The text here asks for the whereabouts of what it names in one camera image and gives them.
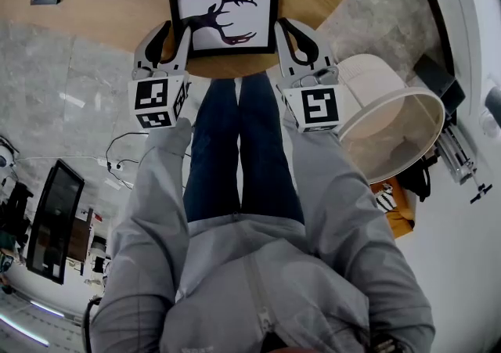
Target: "deer head silhouette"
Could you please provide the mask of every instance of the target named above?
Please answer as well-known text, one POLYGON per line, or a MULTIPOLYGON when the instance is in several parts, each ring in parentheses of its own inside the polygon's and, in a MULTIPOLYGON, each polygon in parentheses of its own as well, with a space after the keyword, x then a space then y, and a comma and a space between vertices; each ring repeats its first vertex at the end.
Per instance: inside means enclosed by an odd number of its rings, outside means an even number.
POLYGON ((226 4, 229 4, 230 2, 234 2, 237 6, 240 6, 240 4, 252 4, 254 6, 258 6, 258 4, 254 2, 254 0, 221 0, 221 5, 219 6, 219 8, 216 9, 217 4, 213 4, 209 7, 207 13, 205 13, 204 15, 189 16, 183 19, 183 28, 186 28, 186 26, 189 25, 192 32, 194 33, 202 27, 212 27, 219 32, 221 39, 228 45, 247 43, 253 38, 253 36, 256 35, 255 32, 253 33, 250 31, 249 33, 241 34, 240 36, 227 36, 223 31, 223 27, 232 26, 234 23, 219 24, 216 20, 219 15, 222 15, 223 13, 229 13, 229 11, 223 11, 222 9, 226 4))

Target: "black monitor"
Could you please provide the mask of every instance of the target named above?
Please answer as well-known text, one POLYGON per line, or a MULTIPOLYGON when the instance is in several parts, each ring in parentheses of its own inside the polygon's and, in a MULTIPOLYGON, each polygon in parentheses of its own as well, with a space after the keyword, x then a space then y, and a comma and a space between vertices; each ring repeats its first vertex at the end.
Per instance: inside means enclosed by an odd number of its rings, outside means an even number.
POLYGON ((58 160, 49 172, 33 221, 27 268, 60 285, 84 184, 82 177, 58 160))

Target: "jeans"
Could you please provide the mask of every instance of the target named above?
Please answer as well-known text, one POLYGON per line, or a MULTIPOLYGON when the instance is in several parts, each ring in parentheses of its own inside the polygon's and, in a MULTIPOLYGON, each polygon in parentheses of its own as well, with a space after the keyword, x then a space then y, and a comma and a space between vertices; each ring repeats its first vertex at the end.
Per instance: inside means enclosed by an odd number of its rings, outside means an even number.
POLYGON ((196 118, 184 204, 188 222, 240 212, 304 223, 266 74, 242 80, 239 103, 233 79, 212 81, 196 118), (241 205, 236 188, 239 135, 241 205))

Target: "white marker cube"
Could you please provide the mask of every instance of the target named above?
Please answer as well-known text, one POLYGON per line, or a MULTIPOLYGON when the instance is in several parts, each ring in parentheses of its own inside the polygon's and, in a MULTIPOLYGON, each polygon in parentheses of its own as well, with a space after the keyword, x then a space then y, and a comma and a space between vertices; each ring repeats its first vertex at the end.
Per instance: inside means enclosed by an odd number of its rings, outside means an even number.
POLYGON ((331 130, 343 122, 341 87, 319 85, 283 90, 285 104, 301 133, 331 130))
POLYGON ((148 77, 128 84, 131 115, 143 129, 175 126, 188 98, 189 75, 148 77))

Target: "black and white striped item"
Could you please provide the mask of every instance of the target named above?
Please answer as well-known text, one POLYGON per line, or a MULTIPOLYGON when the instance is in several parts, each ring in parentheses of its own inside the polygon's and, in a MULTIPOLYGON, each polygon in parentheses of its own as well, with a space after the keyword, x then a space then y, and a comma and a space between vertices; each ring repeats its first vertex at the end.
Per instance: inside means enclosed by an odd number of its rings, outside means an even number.
POLYGON ((376 201, 377 207, 385 214, 397 207, 395 200, 393 200, 393 188, 386 183, 384 189, 376 193, 376 201))

